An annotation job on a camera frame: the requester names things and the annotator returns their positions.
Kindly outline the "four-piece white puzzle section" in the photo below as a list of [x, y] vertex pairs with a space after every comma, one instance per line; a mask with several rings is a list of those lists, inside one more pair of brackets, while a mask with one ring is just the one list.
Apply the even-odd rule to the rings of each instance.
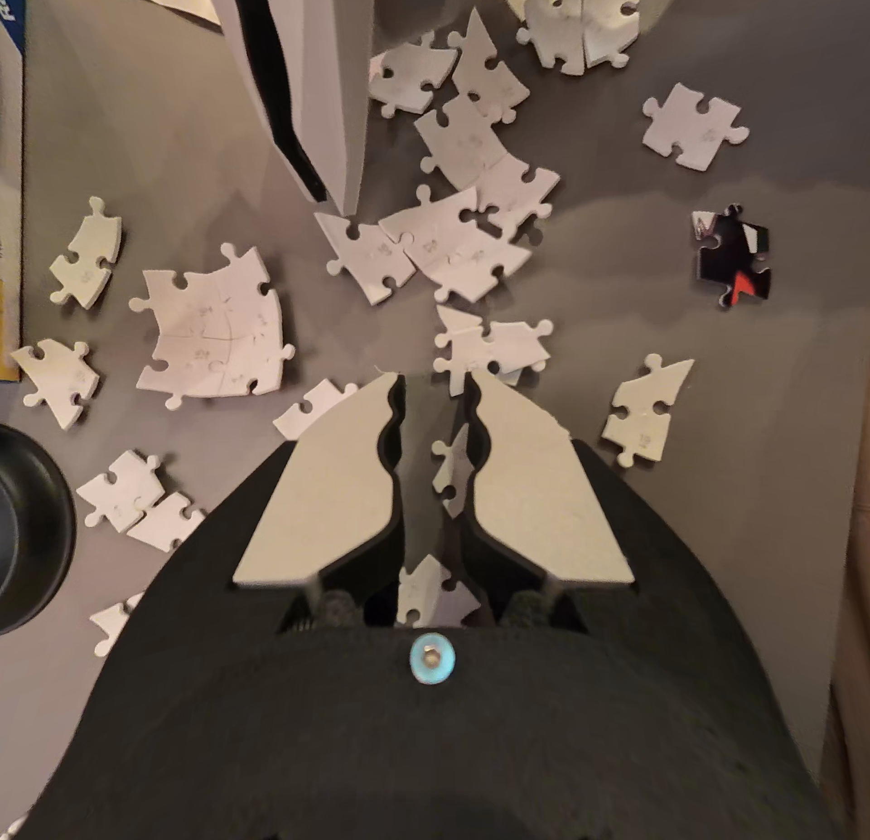
[[184, 286], [169, 269], [143, 272], [147, 297], [130, 299], [133, 312], [151, 311], [158, 341], [136, 389], [166, 395], [174, 411], [186, 399], [263, 395], [280, 389], [296, 347], [285, 340], [282, 311], [256, 247], [231, 243], [213, 272], [185, 272]]

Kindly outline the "colourful cartoon puzzle box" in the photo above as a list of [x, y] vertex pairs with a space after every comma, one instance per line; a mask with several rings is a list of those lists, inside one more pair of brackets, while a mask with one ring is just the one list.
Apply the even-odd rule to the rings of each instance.
[[21, 371], [26, 0], [1, 0], [1, 380]]

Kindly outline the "white puzzle pieces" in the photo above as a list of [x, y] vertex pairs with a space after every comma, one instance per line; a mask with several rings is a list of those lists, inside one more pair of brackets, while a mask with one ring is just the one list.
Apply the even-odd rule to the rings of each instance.
[[[623, 54], [619, 53], [621, 49], [614, 48], [608, 42], [602, 42], [604, 48], [598, 54], [593, 52], [593, 48], [598, 45], [594, 42], [593, 37], [597, 37], [598, 31], [601, 30], [604, 36], [607, 35], [610, 25], [608, 22], [611, 18], [611, 12], [619, 17], [616, 13], [621, 6], [627, 3], [628, 0], [563, 0], [562, 6], [554, 6], [549, 0], [529, 0], [527, 1], [527, 24], [528, 28], [521, 28], [518, 32], [517, 40], [525, 44], [534, 38], [535, 44], [538, 41], [543, 42], [545, 29], [536, 29], [534, 24], [534, 16], [532, 15], [533, 7], [541, 7], [543, 12], [551, 13], [546, 21], [552, 19], [558, 23], [565, 19], [568, 23], [574, 18], [567, 18], [566, 14], [571, 13], [576, 15], [577, 21], [580, 22], [580, 36], [578, 39], [581, 42], [580, 51], [580, 71], [582, 72], [584, 46], [586, 54], [592, 57], [594, 54], [594, 62], [604, 60], [612, 60], [614, 65], [621, 65], [625, 61]], [[480, 104], [484, 106], [478, 111], [477, 104], [473, 104], [467, 93], [461, 89], [459, 96], [449, 101], [445, 105], [445, 111], [451, 112], [449, 123], [443, 129], [437, 123], [435, 113], [429, 112], [417, 122], [417, 128], [421, 137], [425, 137], [425, 141], [429, 144], [430, 156], [424, 159], [421, 166], [425, 171], [430, 171], [433, 166], [439, 166], [444, 175], [447, 175], [450, 180], [453, 180], [454, 185], [458, 190], [463, 191], [474, 186], [477, 190], [477, 199], [479, 199], [478, 209], [484, 211], [488, 206], [494, 206], [499, 209], [497, 217], [501, 221], [497, 223], [503, 230], [503, 237], [511, 239], [516, 229], [516, 226], [522, 222], [528, 215], [535, 212], [531, 207], [520, 209], [519, 204], [509, 205], [508, 196], [508, 173], [507, 164], [511, 161], [516, 163], [504, 150], [495, 150], [493, 158], [495, 162], [484, 164], [478, 160], [474, 166], [477, 167], [477, 174], [460, 175], [459, 169], [455, 172], [450, 168], [455, 162], [459, 165], [459, 160], [469, 155], [470, 151], [461, 151], [459, 146], [459, 128], [468, 127], [474, 131], [478, 127], [478, 132], [484, 133], [489, 130], [494, 120], [498, 120], [504, 115], [504, 120], [507, 122], [513, 117], [512, 112], [508, 112], [507, 97], [500, 97], [498, 93], [493, 96], [488, 96], [488, 92], [484, 90], [484, 85], [475, 83], [476, 80], [468, 84], [467, 91], [476, 91], [482, 94]], [[643, 106], [645, 117], [651, 119], [651, 124], [647, 128], [647, 132], [643, 138], [643, 144], [655, 151], [656, 153], [667, 157], [674, 148], [680, 149], [680, 154], [676, 158], [678, 165], [688, 167], [696, 171], [705, 171], [716, 151], [724, 141], [732, 144], [739, 144], [744, 141], [749, 130], [744, 127], [734, 127], [734, 118], [739, 114], [739, 107], [732, 106], [724, 100], [717, 97], [711, 98], [707, 104], [705, 111], [699, 111], [702, 95], [698, 92], [691, 91], [683, 84], [676, 84], [670, 92], [665, 103], [660, 104], [654, 98], [649, 98]], [[84, 247], [76, 247], [71, 245], [71, 251], [79, 255], [79, 260], [84, 263], [86, 260], [94, 261], [93, 272], [108, 272], [108, 268], [100, 266], [101, 258], [113, 260], [112, 253], [119, 244], [121, 237], [120, 219], [107, 218], [103, 214], [102, 200], [97, 201], [92, 198], [92, 215], [86, 217], [82, 223], [82, 229], [79, 236], [84, 236], [84, 241], [87, 243]], [[536, 214], [548, 214], [548, 208], [538, 209]], [[493, 350], [490, 355], [480, 357], [481, 369], [487, 368], [488, 364], [496, 361], [506, 378], [507, 374], [516, 369], [515, 374], [518, 374], [521, 365], [524, 363], [519, 361], [521, 349], [520, 341], [507, 342], [507, 349], [504, 354], [497, 355]], [[42, 356], [35, 356], [32, 348], [25, 347], [15, 352], [11, 356], [17, 359], [19, 366], [26, 373], [31, 373], [32, 379], [37, 383], [38, 390], [33, 395], [25, 397], [25, 404], [39, 404], [43, 401], [47, 402], [55, 410], [56, 417], [62, 428], [69, 428], [73, 425], [81, 412], [81, 404], [84, 400], [89, 399], [94, 389], [99, 385], [99, 377], [85, 363], [84, 358], [89, 353], [88, 347], [78, 342], [72, 349], [54, 341], [46, 340], [38, 344], [38, 348], [42, 351]], [[111, 467], [111, 471], [116, 474], [114, 483], [107, 482], [105, 476], [97, 476], [94, 486], [97, 502], [97, 509], [94, 512], [96, 520], [100, 521], [104, 518], [103, 515], [114, 515], [120, 513], [121, 519], [116, 522], [116, 526], [120, 527], [121, 531], [130, 529], [130, 534], [134, 531], [132, 528], [136, 522], [145, 516], [145, 505], [153, 501], [159, 500], [163, 492], [162, 485], [155, 477], [155, 469], [158, 461], [151, 457], [150, 460], [142, 461], [134, 454], [123, 454], [121, 458], [121, 466], [117, 463]]]

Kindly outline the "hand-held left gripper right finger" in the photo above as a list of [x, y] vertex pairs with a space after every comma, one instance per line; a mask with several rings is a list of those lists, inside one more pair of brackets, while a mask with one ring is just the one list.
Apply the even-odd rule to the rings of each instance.
[[472, 464], [464, 566], [494, 617], [519, 594], [549, 610], [575, 589], [633, 586], [571, 433], [485, 369], [466, 375], [462, 404]]

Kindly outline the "small white puzzle section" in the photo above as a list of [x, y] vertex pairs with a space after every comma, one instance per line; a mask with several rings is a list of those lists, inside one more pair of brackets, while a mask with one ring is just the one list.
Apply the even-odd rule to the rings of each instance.
[[392, 295], [391, 280], [404, 285], [416, 271], [436, 284], [434, 300], [443, 304], [453, 295], [469, 303], [481, 300], [501, 278], [524, 266], [532, 251], [495, 238], [476, 221], [461, 214], [476, 209], [474, 186], [433, 200], [428, 185], [419, 185], [418, 204], [382, 218], [376, 225], [358, 225], [337, 215], [314, 213], [335, 253], [327, 262], [330, 275], [349, 272], [368, 302], [375, 306]]

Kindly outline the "person's beige trousers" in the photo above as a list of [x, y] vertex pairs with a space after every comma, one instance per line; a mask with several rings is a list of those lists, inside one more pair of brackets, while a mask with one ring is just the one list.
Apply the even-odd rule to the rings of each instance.
[[821, 789], [847, 838], [869, 837], [869, 441], [860, 443]]

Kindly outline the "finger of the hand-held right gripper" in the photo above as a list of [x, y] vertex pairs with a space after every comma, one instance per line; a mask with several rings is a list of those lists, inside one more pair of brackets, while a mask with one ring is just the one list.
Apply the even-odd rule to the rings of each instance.
[[269, 0], [211, 1], [272, 144], [304, 195], [312, 202], [327, 200], [324, 183], [294, 131], [290, 82]]
[[375, 0], [268, 0], [293, 134], [338, 212], [358, 207]]

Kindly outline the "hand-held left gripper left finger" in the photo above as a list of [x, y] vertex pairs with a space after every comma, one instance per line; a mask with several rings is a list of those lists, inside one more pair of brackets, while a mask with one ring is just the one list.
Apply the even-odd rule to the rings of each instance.
[[316, 408], [232, 576], [293, 593], [283, 624], [392, 624], [405, 527], [397, 478], [406, 378], [385, 372]]

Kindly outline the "black round ball stand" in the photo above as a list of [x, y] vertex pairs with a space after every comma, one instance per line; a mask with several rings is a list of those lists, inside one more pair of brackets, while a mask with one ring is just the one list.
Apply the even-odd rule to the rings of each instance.
[[47, 451], [1, 426], [1, 634], [27, 624], [57, 594], [76, 542], [71, 490]]

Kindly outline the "black printed puzzle piece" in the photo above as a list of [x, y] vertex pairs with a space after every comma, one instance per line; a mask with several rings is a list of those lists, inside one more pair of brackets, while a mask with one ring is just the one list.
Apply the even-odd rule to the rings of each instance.
[[772, 271], [758, 267], [769, 252], [769, 230], [743, 218], [742, 204], [729, 204], [722, 213], [691, 212], [691, 227], [699, 242], [712, 239], [712, 246], [698, 250], [697, 278], [722, 287], [719, 306], [733, 307], [741, 295], [767, 301]]

